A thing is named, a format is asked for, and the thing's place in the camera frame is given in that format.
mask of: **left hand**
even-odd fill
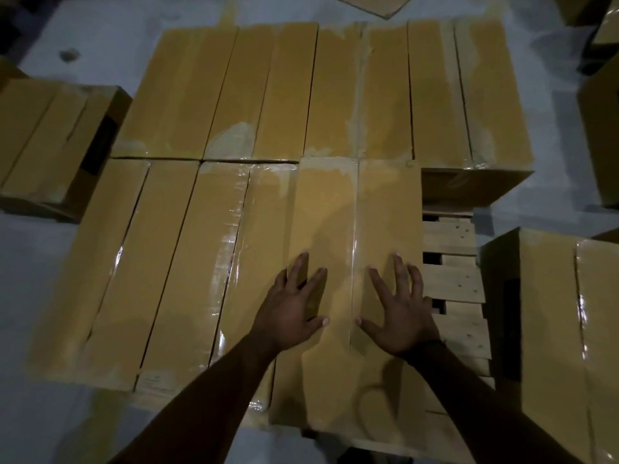
[[[319,268],[301,289],[297,287],[299,272],[308,263],[310,255],[307,252],[297,257],[286,277],[283,269],[269,289],[267,297],[260,306],[250,335],[259,336],[266,343],[274,357],[283,350],[288,350],[309,338],[321,327],[329,324],[326,316],[316,316],[306,319],[306,305],[310,295],[327,277],[327,269]]]

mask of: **concrete floor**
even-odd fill
[[[238,8],[238,24],[375,19],[336,0],[65,0],[20,67],[134,94],[164,29],[217,24],[225,5]],[[517,226],[581,236],[619,227],[619,213],[600,208],[576,102],[578,56],[591,29],[564,28],[552,0],[412,0],[394,21],[471,14],[503,17],[536,171],[490,209],[476,209],[478,244]],[[81,57],[66,64],[58,52],[68,48]],[[22,370],[74,234],[72,225],[0,215],[1,462],[105,461],[151,418],[86,387],[31,381]],[[294,433],[241,430],[228,463],[334,462],[338,451]]]

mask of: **right hand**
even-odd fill
[[[404,264],[393,254],[396,294],[393,295],[378,271],[370,267],[369,277],[385,310],[383,327],[369,319],[357,318],[357,325],[387,353],[402,356],[415,345],[441,339],[432,319],[432,299],[423,297],[423,279],[413,264]],[[413,280],[409,288],[408,276]]]

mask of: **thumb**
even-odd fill
[[[378,327],[375,322],[365,319],[364,317],[358,317],[357,325],[374,341],[374,343],[376,343],[381,328]]]
[[[322,327],[329,325],[329,318],[323,315],[316,316],[305,323],[308,338],[318,332]]]

